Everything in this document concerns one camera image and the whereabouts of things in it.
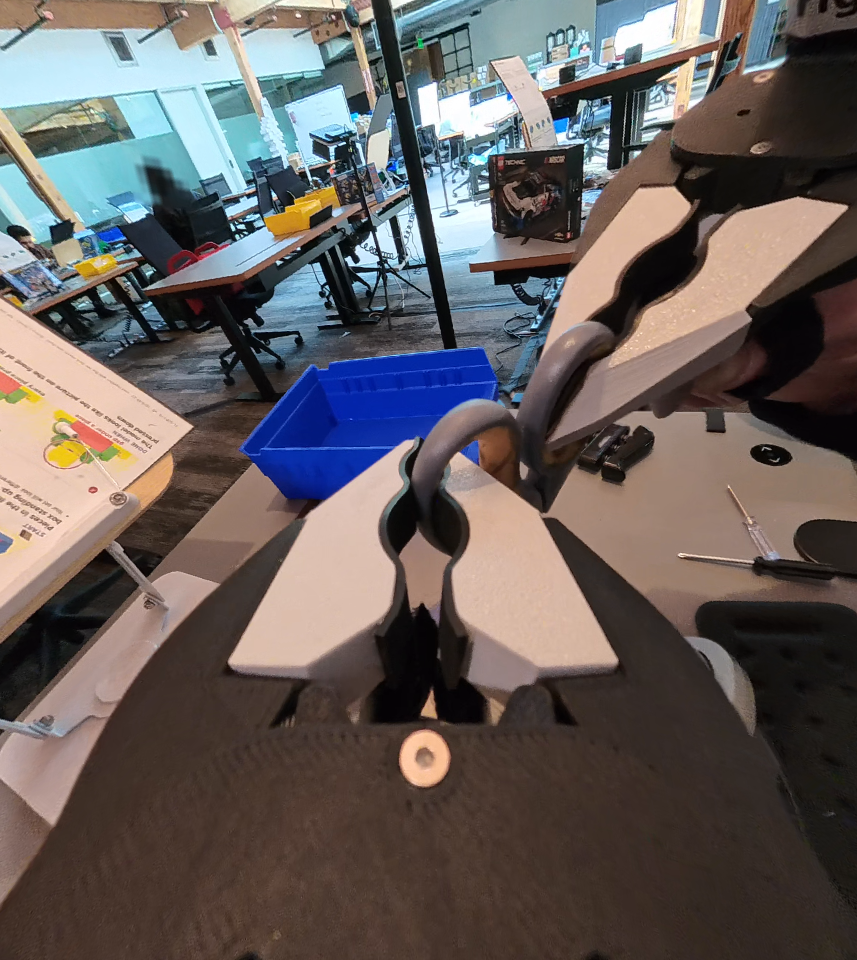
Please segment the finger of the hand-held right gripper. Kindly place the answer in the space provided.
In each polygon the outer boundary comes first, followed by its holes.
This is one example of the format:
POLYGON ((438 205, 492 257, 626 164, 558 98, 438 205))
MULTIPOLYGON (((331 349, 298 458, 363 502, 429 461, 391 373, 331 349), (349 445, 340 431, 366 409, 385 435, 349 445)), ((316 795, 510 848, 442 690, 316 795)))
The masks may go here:
POLYGON ((546 347, 588 321, 612 330, 618 349, 628 342, 650 350, 655 335, 670 342, 665 322, 638 333, 640 319, 698 270, 699 243, 727 217, 703 210, 674 186, 638 188, 569 272, 546 347))
POLYGON ((729 213, 699 243, 697 270, 686 283, 640 317, 638 333, 666 323, 670 341, 655 335, 651 349, 614 344, 590 366, 550 428, 547 447, 562 449, 622 414, 672 399, 734 354, 763 295, 776 282, 792 280, 802 259, 846 212, 843 203, 796 197, 729 213))

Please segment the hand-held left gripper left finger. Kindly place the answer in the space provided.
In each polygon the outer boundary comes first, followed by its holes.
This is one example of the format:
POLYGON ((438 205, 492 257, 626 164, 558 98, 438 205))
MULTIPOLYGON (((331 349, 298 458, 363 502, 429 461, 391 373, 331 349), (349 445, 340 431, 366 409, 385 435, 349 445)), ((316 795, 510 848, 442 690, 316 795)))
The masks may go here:
POLYGON ((230 654, 234 673, 330 686, 345 703, 403 683, 415 646, 400 553, 420 447, 401 442, 305 517, 230 654))

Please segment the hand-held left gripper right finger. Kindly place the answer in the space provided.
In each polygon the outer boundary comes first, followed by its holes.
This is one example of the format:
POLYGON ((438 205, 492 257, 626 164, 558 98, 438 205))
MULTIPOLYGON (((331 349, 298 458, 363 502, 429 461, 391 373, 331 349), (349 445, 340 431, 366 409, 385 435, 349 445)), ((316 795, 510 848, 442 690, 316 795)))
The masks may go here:
POLYGON ((467 630, 463 676, 508 695, 614 673, 619 659, 539 510, 463 455, 449 462, 446 492, 469 527, 450 575, 467 630))

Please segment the yellow-handled scissors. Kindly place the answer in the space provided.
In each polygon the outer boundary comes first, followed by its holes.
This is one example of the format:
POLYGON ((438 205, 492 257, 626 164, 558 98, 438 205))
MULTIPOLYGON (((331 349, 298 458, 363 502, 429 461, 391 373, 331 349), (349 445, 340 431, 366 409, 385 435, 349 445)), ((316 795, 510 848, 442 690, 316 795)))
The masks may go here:
POLYGON ((551 428, 583 384, 596 361, 610 354, 615 334, 597 321, 584 321, 548 345, 513 414, 494 400, 464 401, 447 412, 422 441, 411 469, 411 490, 422 535, 446 554, 455 542, 435 520, 435 502, 452 458, 471 442, 479 444, 483 472, 545 513, 575 466, 578 441, 550 452, 551 428))

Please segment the wooden side table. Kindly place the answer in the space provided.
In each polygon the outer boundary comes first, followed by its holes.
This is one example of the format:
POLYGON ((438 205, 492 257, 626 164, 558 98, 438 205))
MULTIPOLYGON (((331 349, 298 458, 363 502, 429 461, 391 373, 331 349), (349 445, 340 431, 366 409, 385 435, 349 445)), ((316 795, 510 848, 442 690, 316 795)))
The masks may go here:
POLYGON ((540 346, 578 249, 578 238, 556 242, 494 233, 470 258, 469 271, 491 274, 495 285, 512 288, 517 299, 534 310, 529 332, 520 337, 540 346))

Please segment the black printed box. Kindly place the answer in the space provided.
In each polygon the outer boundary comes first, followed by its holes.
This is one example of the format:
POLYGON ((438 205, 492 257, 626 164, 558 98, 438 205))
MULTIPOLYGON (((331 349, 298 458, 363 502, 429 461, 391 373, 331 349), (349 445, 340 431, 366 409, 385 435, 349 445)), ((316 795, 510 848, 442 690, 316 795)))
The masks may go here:
POLYGON ((582 225, 584 146, 492 153, 487 160, 492 230, 567 243, 582 225))

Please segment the black bit holder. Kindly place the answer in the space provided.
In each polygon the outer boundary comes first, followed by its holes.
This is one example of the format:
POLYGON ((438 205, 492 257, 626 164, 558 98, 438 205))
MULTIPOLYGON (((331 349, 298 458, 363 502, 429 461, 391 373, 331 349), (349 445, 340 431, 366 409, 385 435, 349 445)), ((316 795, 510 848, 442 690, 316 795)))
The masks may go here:
POLYGON ((630 428, 611 424, 590 438, 576 466, 583 472, 600 476, 604 482, 622 485, 628 472, 651 454, 654 441, 654 433, 646 426, 630 428))

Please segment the blue storage bin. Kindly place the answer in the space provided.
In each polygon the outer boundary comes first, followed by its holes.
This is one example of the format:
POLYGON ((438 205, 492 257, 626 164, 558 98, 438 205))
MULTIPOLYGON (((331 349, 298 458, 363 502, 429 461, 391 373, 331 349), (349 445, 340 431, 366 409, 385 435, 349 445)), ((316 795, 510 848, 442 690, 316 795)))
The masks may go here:
POLYGON ((460 403, 498 398, 478 346, 312 365, 240 451, 286 498, 324 500, 460 403))

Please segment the black vertical pole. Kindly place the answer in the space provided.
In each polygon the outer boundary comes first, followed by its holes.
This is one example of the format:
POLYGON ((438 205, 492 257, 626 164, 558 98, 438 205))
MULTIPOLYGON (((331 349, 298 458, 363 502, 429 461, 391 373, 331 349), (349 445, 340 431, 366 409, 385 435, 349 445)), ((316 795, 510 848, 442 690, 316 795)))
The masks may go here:
POLYGON ((403 65, 396 17, 390 1, 373 1, 374 25, 382 52, 385 74, 398 121, 398 137, 410 188, 412 205, 422 241, 427 278, 434 302, 443 348, 458 346, 457 336, 435 234, 435 222, 425 182, 411 94, 403 65))

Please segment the black perforated pad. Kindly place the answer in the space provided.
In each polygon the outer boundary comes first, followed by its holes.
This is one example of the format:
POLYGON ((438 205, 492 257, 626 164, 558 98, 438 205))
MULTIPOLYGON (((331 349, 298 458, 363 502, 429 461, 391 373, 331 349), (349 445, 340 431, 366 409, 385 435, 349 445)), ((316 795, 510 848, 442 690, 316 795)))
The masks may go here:
POLYGON ((857 614, 838 604, 715 601, 699 607, 695 625, 748 676, 806 837, 857 911, 857 614))

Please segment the yellow bin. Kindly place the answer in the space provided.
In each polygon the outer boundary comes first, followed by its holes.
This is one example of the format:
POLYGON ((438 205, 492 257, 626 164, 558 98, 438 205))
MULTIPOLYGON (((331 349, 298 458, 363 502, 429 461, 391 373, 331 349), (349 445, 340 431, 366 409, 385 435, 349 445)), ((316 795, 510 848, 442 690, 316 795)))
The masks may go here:
POLYGON ((330 219, 338 199, 337 189, 330 185, 295 199, 281 212, 263 213, 262 222, 275 237, 300 234, 330 219))

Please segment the printed instruction sheet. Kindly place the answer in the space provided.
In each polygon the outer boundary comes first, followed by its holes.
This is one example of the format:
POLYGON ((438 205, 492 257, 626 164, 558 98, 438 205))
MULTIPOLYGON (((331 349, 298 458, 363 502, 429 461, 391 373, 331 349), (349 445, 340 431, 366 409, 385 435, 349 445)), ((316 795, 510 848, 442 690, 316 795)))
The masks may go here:
POLYGON ((128 489, 192 428, 0 297, 0 629, 134 516, 128 489))

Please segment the red office chair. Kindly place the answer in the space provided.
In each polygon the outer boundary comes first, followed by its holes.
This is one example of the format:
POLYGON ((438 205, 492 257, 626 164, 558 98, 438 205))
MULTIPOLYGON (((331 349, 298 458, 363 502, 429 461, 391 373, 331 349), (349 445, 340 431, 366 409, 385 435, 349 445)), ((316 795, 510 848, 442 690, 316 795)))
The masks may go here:
MULTIPOLYGON (((207 259, 229 249, 229 242, 223 244, 206 243, 195 249, 176 248, 165 264, 166 276, 182 280, 184 274, 190 274, 207 259)), ((273 347, 273 341, 279 338, 291 338, 296 347, 301 347, 304 337, 298 329, 267 330, 263 326, 265 318, 262 309, 275 297, 272 284, 267 284, 258 276, 247 279, 206 277, 206 283, 196 284, 186 297, 188 305, 199 314, 207 300, 216 297, 238 328, 237 338, 257 358, 270 358, 275 369, 283 371, 287 364, 281 354, 273 347)))

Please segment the wooden office desk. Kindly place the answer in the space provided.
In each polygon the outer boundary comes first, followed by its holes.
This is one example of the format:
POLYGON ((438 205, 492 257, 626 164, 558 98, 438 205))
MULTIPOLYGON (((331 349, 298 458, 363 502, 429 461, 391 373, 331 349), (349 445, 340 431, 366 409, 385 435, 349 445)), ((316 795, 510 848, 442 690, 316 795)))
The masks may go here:
MULTIPOLYGON (((153 302, 166 297, 186 300, 196 284, 207 282, 206 277, 240 280, 259 277, 276 288, 304 267, 320 262, 339 317, 339 321, 322 324, 321 330, 375 326, 383 319, 390 319, 390 307, 385 306, 376 312, 363 311, 339 244, 351 238, 353 223, 360 220, 363 214, 373 228, 377 228, 388 220, 395 220, 403 209, 409 207, 409 190, 400 188, 369 207, 353 203, 337 208, 325 222, 289 237, 277 238, 269 230, 262 229, 231 243, 227 250, 206 259, 191 273, 185 273, 182 279, 166 277, 146 287, 144 292, 153 302)), ((269 380, 259 358, 238 338, 239 329, 219 299, 215 296, 208 299, 204 307, 206 315, 215 320, 225 334, 254 385, 254 390, 239 393, 235 399, 238 402, 278 401, 280 392, 269 380)))

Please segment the clear-handled screwdriver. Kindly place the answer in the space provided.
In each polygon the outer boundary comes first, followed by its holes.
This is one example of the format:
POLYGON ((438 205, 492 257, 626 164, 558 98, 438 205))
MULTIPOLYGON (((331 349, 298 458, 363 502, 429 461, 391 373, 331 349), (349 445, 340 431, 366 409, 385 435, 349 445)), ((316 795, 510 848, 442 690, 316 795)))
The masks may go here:
POLYGON ((766 536, 757 519, 749 513, 742 500, 737 496, 732 486, 726 486, 727 493, 732 499, 736 510, 741 515, 741 522, 750 540, 757 550, 757 555, 767 561, 781 560, 781 556, 766 536))

